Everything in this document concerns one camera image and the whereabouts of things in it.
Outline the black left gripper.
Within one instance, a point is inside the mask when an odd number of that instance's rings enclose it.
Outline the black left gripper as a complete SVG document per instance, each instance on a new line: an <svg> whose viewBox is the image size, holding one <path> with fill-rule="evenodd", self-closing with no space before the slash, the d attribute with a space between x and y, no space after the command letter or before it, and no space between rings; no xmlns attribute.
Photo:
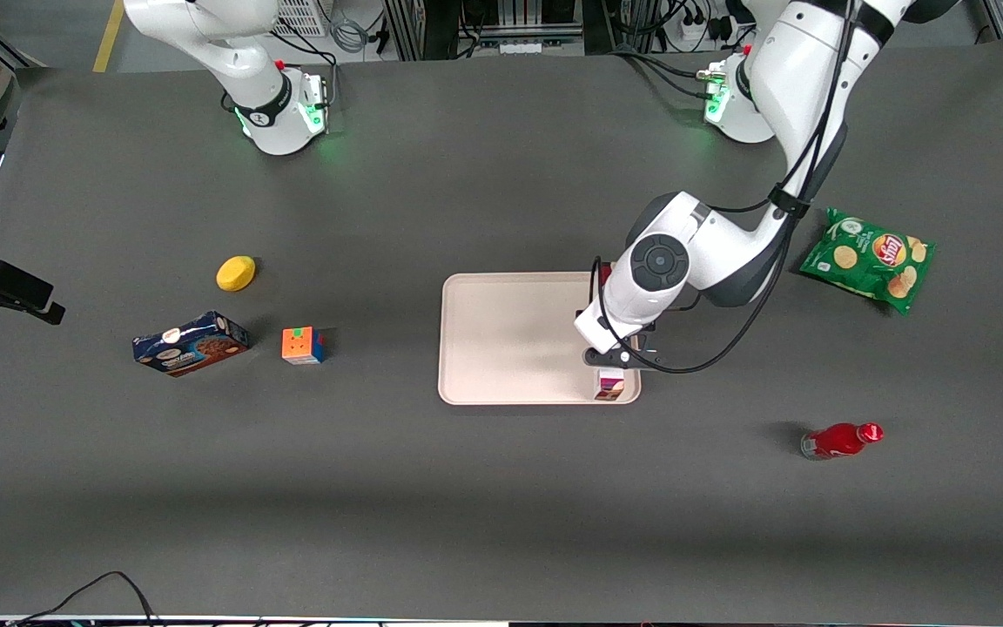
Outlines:
<svg viewBox="0 0 1003 627"><path fill-rule="evenodd" d="M616 368L621 370L643 368L641 362L633 355L637 349L638 345L635 341L629 342L629 350L618 345L605 354L597 353L596 349L589 347L584 352L584 362L586 365L596 368Z"/></svg>

